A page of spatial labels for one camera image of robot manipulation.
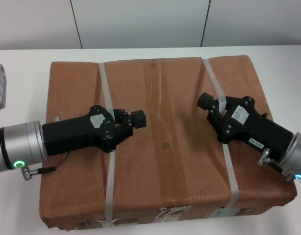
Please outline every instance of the cardboard box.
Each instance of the cardboard box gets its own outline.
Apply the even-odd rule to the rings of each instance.
[[[247,56],[210,59],[225,95],[255,99],[259,113],[272,118]],[[222,145],[197,107],[199,96],[217,97],[201,58],[146,59],[104,64],[114,109],[143,110],[147,127],[116,149],[114,225],[260,214],[297,195],[294,183],[265,165],[260,153],[229,143],[239,189],[233,208]],[[105,106],[95,63],[54,62],[50,69],[47,122],[82,116]],[[58,165],[65,154],[49,157]],[[42,175],[40,217],[65,230],[104,226],[109,153],[91,147],[73,151],[53,173]]]

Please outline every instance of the white wall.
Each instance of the white wall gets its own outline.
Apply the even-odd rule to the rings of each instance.
[[[199,47],[209,0],[72,0],[83,48]]]
[[[69,0],[0,0],[0,49],[81,48]]]
[[[203,47],[301,44],[301,0],[211,0]]]

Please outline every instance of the sticker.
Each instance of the sticker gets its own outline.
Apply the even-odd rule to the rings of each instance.
[[[155,217],[154,223],[168,222],[168,221],[178,221],[183,212],[190,210],[191,206],[183,207],[162,207]]]
[[[245,121],[248,119],[248,116],[249,113],[242,106],[238,105],[231,117],[244,125]]]
[[[216,208],[208,218],[249,215],[252,214],[253,211],[255,211],[255,209],[256,208],[236,208],[236,207]]]
[[[262,149],[264,147],[264,145],[262,143],[254,140],[253,138],[250,138],[249,142],[254,144],[256,147],[259,147],[260,149]]]
[[[92,125],[94,128],[100,128],[100,125],[105,120],[105,117],[103,114],[97,114],[90,117],[90,121],[92,122]]]
[[[111,221],[110,227],[119,227],[127,225],[136,225],[137,219],[113,219]],[[85,230],[85,229],[99,229],[107,228],[107,222],[105,220],[94,220],[80,223],[75,230]]]

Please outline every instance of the screw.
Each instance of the screw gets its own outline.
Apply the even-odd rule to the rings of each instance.
[[[167,148],[169,148],[169,144],[168,143],[164,143],[163,147],[167,149]]]

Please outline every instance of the plastic strap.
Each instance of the plastic strap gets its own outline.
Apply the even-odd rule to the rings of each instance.
[[[105,64],[99,63],[100,68],[100,79],[103,91],[103,97],[105,99],[105,108],[115,119],[113,112],[112,100],[110,90],[108,86],[108,80],[105,70]],[[106,202],[105,202],[105,213],[106,213],[106,227],[112,227],[112,213],[113,213],[113,188],[115,180],[115,164],[116,164],[116,151],[110,153],[109,156],[109,168],[107,177],[107,188],[106,188]]]
[[[221,88],[216,75],[209,63],[208,59],[203,59],[203,63],[206,67],[206,70],[209,74],[209,77],[213,83],[213,86],[216,90],[218,100],[219,100],[219,112],[224,115],[225,114],[225,109],[226,109],[226,96]],[[225,162],[226,162],[226,167],[227,167],[227,173],[228,173],[228,178],[229,178],[229,183],[230,183],[230,188],[231,188],[231,193],[232,193],[232,198],[226,205],[226,208],[233,208],[234,204],[236,203],[237,199],[239,198],[239,188],[237,184],[237,180],[235,177],[232,161],[231,161],[231,156],[230,156],[230,151],[228,148],[227,144],[223,144],[223,150],[224,150],[224,157],[225,157]]]

